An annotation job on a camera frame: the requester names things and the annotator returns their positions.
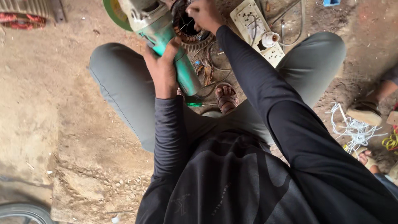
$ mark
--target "angle grinder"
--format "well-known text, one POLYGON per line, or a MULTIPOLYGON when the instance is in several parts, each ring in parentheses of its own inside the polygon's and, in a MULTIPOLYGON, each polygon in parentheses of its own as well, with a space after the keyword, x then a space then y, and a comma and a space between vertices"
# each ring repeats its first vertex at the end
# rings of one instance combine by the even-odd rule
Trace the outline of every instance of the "angle grinder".
MULTIPOLYGON (((162 56, 167 43, 176 36, 173 17, 168 7, 158 0, 103 0, 111 19, 123 29, 134 31, 162 56)), ((180 46, 174 58, 177 81, 187 96, 193 96, 202 84, 184 48, 180 46)))

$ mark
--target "black sweatshirt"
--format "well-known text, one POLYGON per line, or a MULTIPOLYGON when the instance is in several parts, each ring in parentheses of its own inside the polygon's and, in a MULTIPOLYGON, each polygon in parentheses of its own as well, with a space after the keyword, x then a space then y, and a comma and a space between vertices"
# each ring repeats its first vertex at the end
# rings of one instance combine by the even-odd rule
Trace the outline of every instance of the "black sweatshirt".
POLYGON ((291 167, 238 130, 187 145, 182 98, 156 99, 154 174, 136 223, 397 223, 397 200, 278 72, 227 26, 217 40, 291 167))

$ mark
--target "white string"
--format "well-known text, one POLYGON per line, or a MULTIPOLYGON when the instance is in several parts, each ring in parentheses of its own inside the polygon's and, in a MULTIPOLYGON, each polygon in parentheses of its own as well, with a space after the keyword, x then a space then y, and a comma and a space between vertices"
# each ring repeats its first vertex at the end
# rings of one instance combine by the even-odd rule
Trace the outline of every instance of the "white string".
POLYGON ((334 106, 332 107, 331 111, 326 112, 326 114, 328 113, 332 114, 330 122, 333 126, 333 132, 339 135, 336 139, 338 139, 341 136, 351 136, 352 140, 347 143, 347 147, 345 148, 345 150, 350 154, 352 152, 357 154, 357 150, 361 145, 367 146, 369 144, 370 138, 388 134, 385 133, 385 134, 375 135, 375 132, 377 130, 380 130, 382 127, 377 128, 376 126, 370 126, 365 122, 358 121, 351 117, 347 117, 344 120, 346 126, 339 126, 340 128, 345 128, 345 132, 340 133, 336 130, 336 124, 333 121, 334 112, 336 112, 337 110, 340 110, 341 113, 343 114, 340 103, 334 103, 334 106))

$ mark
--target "grey pants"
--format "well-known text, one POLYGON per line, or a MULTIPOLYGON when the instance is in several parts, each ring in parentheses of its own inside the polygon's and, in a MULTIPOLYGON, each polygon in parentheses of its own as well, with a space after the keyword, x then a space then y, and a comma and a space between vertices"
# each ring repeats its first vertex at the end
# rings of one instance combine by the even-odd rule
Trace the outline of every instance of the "grey pants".
MULTIPOLYGON (((345 44, 339 36, 316 33, 286 54, 276 70, 313 107, 344 58, 345 44)), ((90 73, 102 96, 139 138, 142 148, 153 152, 155 89, 143 57, 124 45, 108 43, 92 53, 90 73)), ((220 118, 201 116, 185 106, 184 120, 189 143, 228 129, 252 133, 268 145, 274 143, 248 100, 220 118)))

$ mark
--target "tire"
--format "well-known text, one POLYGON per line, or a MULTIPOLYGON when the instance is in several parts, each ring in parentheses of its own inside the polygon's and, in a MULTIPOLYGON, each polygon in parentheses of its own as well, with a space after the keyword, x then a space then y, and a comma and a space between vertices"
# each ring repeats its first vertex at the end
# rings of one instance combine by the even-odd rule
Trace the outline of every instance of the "tire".
POLYGON ((5 217, 26 217, 27 220, 35 221, 38 224, 57 224, 50 218, 47 209, 29 203, 11 203, 0 205, 0 222, 5 217))

